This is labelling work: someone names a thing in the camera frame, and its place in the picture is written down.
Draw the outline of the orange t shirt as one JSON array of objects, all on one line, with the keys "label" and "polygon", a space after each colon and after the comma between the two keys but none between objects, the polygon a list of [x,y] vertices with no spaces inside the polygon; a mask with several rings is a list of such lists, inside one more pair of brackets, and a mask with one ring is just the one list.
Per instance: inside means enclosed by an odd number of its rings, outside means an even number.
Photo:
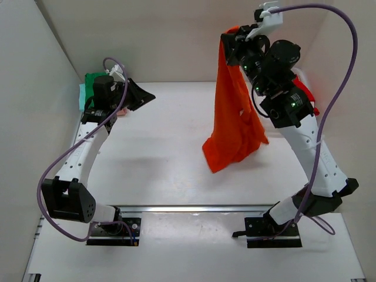
[{"label": "orange t shirt", "polygon": [[226,63],[223,41],[219,43],[214,126],[202,150],[209,169],[217,173],[244,160],[261,145],[268,145],[265,128],[252,105],[239,66]]}]

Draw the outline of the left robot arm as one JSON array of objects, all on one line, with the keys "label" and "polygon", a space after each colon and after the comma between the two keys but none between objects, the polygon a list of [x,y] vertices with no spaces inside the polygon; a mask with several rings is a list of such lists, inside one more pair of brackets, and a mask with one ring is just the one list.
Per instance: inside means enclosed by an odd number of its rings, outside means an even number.
[{"label": "left robot arm", "polygon": [[115,110],[135,111],[155,98],[132,79],[117,82],[109,75],[94,79],[93,96],[86,102],[74,149],[68,153],[57,174],[41,184],[51,218],[102,223],[110,234],[121,231],[120,210],[99,204],[88,190],[88,178],[99,149],[117,120]]}]

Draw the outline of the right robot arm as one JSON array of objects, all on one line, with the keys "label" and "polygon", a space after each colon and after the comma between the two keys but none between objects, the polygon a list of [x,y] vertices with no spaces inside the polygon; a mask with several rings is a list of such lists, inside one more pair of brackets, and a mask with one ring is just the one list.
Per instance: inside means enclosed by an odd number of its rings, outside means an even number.
[{"label": "right robot arm", "polygon": [[307,94],[295,83],[292,67],[300,47],[287,40],[270,43],[265,35],[246,39],[250,26],[221,35],[228,66],[239,66],[252,84],[252,92],[273,126],[288,141],[305,175],[313,178],[299,192],[276,203],[263,215],[266,233],[277,235],[296,215],[315,217],[333,212],[342,198],[352,194],[358,181],[347,177],[319,137],[314,108]]}]

